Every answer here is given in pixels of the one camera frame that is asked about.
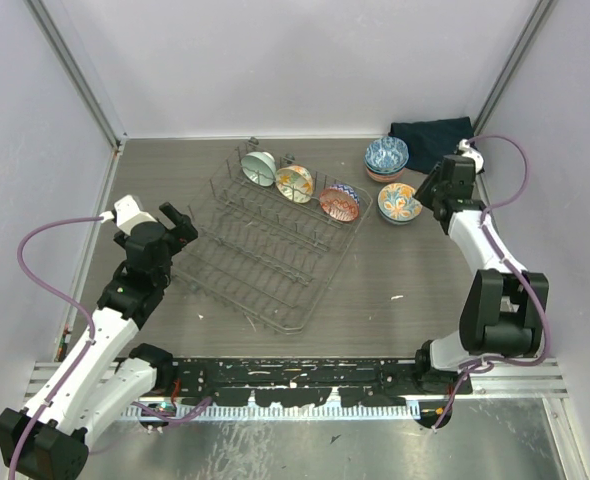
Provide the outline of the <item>yellow blue floral bowl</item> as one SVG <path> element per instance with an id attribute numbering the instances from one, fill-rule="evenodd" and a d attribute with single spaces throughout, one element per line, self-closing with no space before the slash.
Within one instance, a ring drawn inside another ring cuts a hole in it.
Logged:
<path id="1" fill-rule="evenodd" d="M 396 220 L 416 218 L 422 205 L 414 198 L 416 189 L 404 183 L 390 183 L 384 186 L 378 196 L 379 212 Z"/>

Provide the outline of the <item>green leaf pattern bowl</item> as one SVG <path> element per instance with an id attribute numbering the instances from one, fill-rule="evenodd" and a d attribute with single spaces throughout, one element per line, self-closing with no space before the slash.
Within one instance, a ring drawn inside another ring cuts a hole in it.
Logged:
<path id="1" fill-rule="evenodd" d="M 369 165 L 366 165 L 365 168 L 369 174 L 376 175 L 376 176 L 383 176 L 383 177 L 391 177 L 391 176 L 401 175 L 401 173 L 405 169 L 405 167 L 402 166 L 400 168 L 393 169 L 393 170 L 378 170 L 378 169 L 372 168 Z"/>

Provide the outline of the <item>blue white diamond bowl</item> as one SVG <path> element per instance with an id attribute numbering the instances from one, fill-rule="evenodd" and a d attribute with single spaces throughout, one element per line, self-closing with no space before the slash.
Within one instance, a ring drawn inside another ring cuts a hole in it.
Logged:
<path id="1" fill-rule="evenodd" d="M 364 163 L 378 170 L 393 170 L 406 166 L 409 160 L 407 144 L 396 137 L 374 140 L 366 149 Z"/>

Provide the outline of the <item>red blue zigzag bowl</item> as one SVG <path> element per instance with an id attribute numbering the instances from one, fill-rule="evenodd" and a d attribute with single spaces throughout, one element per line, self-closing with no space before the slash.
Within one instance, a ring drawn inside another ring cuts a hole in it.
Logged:
<path id="1" fill-rule="evenodd" d="M 352 222 L 360 212 L 359 197 L 355 190 L 345 184 L 334 184 L 319 195 L 322 210 L 331 218 L 341 222 Z"/>

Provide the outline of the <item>yellow bowl with leaves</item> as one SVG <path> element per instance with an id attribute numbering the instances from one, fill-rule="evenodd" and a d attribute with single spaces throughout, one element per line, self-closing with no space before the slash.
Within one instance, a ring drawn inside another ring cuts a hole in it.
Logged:
<path id="1" fill-rule="evenodd" d="M 303 166 L 289 165 L 276 172 L 275 184 L 278 191 L 288 200 L 304 204 L 311 200 L 314 193 L 314 180 Z"/>

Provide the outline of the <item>orange floral bowl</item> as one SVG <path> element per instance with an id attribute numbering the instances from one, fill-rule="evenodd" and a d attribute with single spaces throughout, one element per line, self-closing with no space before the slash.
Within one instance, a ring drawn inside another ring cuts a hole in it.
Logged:
<path id="1" fill-rule="evenodd" d="M 394 183 L 396 181 L 399 180 L 400 177 L 382 177 L 382 176 L 374 176 L 374 177 L 370 177 L 371 180 L 377 182 L 377 183 L 381 183 L 381 184 L 390 184 L 390 183 Z"/>

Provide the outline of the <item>blue floral bowl front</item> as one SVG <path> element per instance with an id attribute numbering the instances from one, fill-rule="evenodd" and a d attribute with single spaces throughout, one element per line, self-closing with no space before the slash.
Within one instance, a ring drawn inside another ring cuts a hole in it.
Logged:
<path id="1" fill-rule="evenodd" d="M 398 178 L 401 177 L 401 175 L 404 173 L 404 170 L 400 170 L 398 172 L 392 173 L 392 174 L 378 174 L 375 172 L 372 172 L 371 170 L 366 170 L 367 175 L 373 179 L 376 182 L 380 182 L 380 183 L 390 183 L 390 182 L 395 182 Z"/>

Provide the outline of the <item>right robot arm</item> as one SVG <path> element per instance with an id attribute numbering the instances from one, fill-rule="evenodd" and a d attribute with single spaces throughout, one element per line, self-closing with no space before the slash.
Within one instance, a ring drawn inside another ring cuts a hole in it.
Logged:
<path id="1" fill-rule="evenodd" d="M 459 247 L 473 274 L 458 329 L 425 342 L 415 354 L 413 379 L 427 394 L 463 372 L 480 372 L 496 362 L 536 366 L 548 354 L 548 279 L 509 252 L 489 208 L 473 196 L 476 176 L 474 159 L 446 155 L 414 195 Z"/>

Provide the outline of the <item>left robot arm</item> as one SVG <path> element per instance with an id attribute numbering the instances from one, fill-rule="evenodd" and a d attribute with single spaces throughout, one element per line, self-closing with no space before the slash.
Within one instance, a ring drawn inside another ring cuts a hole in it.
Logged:
<path id="1" fill-rule="evenodd" d="M 94 311 L 20 267 L 36 284 L 71 303 L 87 328 L 40 390 L 20 409 L 0 414 L 0 450 L 9 478 L 75 479 L 107 427 L 145 393 L 163 396 L 175 384 L 172 355 L 142 344 L 109 380 L 103 378 L 117 354 L 142 329 L 171 283 L 172 259 L 198 237 L 191 218 L 172 204 L 160 211 L 166 227 L 127 195 L 97 216 L 118 228 L 115 242 L 125 259 L 103 289 Z"/>

